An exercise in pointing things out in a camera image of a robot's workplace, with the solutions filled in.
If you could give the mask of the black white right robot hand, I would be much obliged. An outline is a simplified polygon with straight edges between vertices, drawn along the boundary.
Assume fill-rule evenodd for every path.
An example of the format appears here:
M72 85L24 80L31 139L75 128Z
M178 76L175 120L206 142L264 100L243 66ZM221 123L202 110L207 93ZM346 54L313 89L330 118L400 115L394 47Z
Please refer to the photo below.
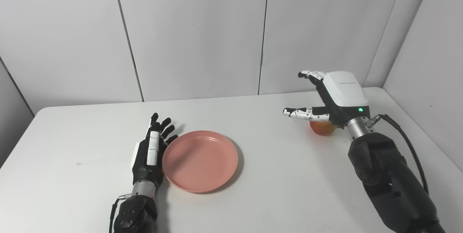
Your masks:
M370 119L369 102L357 78L351 72L301 71L299 78L308 79L324 103L310 108L284 108L290 118L313 122L331 122L344 128L356 118Z

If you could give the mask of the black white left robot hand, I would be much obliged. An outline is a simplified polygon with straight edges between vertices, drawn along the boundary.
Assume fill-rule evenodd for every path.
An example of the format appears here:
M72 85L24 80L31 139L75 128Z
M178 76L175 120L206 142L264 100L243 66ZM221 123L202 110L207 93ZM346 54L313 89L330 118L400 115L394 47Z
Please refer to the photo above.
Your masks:
M177 134L171 135L175 126L172 124L172 119L169 117L164 119L162 122L158 121L159 114L153 113L150 118L148 130L145 138L138 143L134 149L134 156L132 158L132 173L133 183L140 180L148 180L159 187L164 180L164 172L162 169L162 161L164 153L167 147L178 138ZM147 165L148 148L149 148L149 136L152 131L159 133L160 137L158 140L158 152L156 165Z

